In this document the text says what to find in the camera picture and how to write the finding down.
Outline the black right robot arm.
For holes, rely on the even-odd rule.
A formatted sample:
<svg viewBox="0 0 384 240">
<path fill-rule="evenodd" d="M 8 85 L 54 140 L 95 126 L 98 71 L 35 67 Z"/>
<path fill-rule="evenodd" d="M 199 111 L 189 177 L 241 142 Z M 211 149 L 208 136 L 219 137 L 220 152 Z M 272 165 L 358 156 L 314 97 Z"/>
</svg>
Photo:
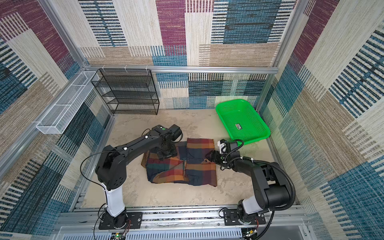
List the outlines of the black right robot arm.
<svg viewBox="0 0 384 240">
<path fill-rule="evenodd" d="M 239 152 L 225 155 L 211 151 L 206 158 L 223 170 L 230 169 L 251 178 L 253 195 L 239 201 L 237 206 L 240 224 L 251 224 L 256 216 L 267 212 L 284 211 L 294 204 L 296 198 L 294 183 L 278 163 L 255 160 L 241 156 Z"/>
</svg>

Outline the plaid long sleeve shirt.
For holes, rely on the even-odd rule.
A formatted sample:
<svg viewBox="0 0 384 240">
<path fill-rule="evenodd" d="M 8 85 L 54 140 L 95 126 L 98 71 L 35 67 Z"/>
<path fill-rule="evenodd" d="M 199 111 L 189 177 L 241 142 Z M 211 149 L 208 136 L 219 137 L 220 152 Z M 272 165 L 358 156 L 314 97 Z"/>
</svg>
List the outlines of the plaid long sleeve shirt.
<svg viewBox="0 0 384 240">
<path fill-rule="evenodd" d="M 153 184 L 179 183 L 217 186 L 216 164 L 206 156 L 215 150 L 213 139 L 192 139 L 176 144 L 177 155 L 160 160 L 155 150 L 146 152 L 141 162 Z"/>
</svg>

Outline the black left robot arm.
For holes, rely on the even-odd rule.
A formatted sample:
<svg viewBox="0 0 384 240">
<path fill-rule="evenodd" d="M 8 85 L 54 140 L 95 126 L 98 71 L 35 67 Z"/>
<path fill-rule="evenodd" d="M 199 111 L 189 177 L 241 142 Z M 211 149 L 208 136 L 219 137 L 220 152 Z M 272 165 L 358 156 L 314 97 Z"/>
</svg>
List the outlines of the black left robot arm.
<svg viewBox="0 0 384 240">
<path fill-rule="evenodd" d="M 182 135 L 182 130 L 177 125 L 172 125 L 169 129 L 157 125 L 147 134 L 127 144 L 103 148 L 95 169 L 106 194 L 106 210 L 101 217 L 99 230 L 120 230 L 129 225 L 123 200 L 123 184 L 127 179 L 126 166 L 150 150 L 155 150 L 161 161 L 177 156 L 176 139 Z"/>
</svg>

